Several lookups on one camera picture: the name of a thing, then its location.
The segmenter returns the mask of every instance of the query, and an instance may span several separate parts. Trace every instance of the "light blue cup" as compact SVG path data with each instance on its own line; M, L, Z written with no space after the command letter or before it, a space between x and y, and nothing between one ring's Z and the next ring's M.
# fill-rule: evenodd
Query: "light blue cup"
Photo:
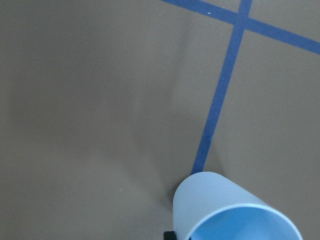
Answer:
M302 240L281 212L213 172L186 178L173 198L177 240Z

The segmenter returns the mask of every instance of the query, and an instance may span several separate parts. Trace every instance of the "blue tape line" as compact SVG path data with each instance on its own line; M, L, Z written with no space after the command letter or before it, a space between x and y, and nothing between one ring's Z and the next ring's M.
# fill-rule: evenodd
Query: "blue tape line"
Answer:
M223 9L222 7L201 1L201 0L162 0L164 2L188 9L190 11L218 19L229 24L235 24L239 13ZM257 34L293 45L295 47L320 55L320 42L304 36L283 30L267 23L252 19L248 16L241 20L243 28Z
M237 13L224 9L219 6L199 0L163 0L164 2L176 5L178 7L191 10L198 14L208 16L213 19L235 24Z
M286 44L313 52L320 55L320 42L311 40L304 36L280 29L278 27L260 22L258 20L248 18L244 23L244 28L254 33L264 35L266 37L279 40Z
M198 152L195 157L191 174L203 171L209 153L212 138L218 123L219 115L227 93L231 75L236 63L244 30L293 45L295 47L310 51L320 55L320 42L300 36L298 34L280 29L278 27L260 22L249 17L252 0L242 0L238 13L215 6L201 0L163 0L164 2L178 7L191 10L193 12L217 19L229 24L233 24L227 53L223 62L223 67L215 89L209 114L205 123Z
M228 85L236 63L240 44L244 35L242 21L249 15L252 0L242 0L239 7L239 12L236 18L235 25L231 34L229 46L223 62L220 77L215 88L215 93L209 110L209 114L205 123L203 134L201 137L198 152L193 163L191 174L202 172L206 159L209 153L212 138L215 134L215 129L218 123L219 115L227 94Z

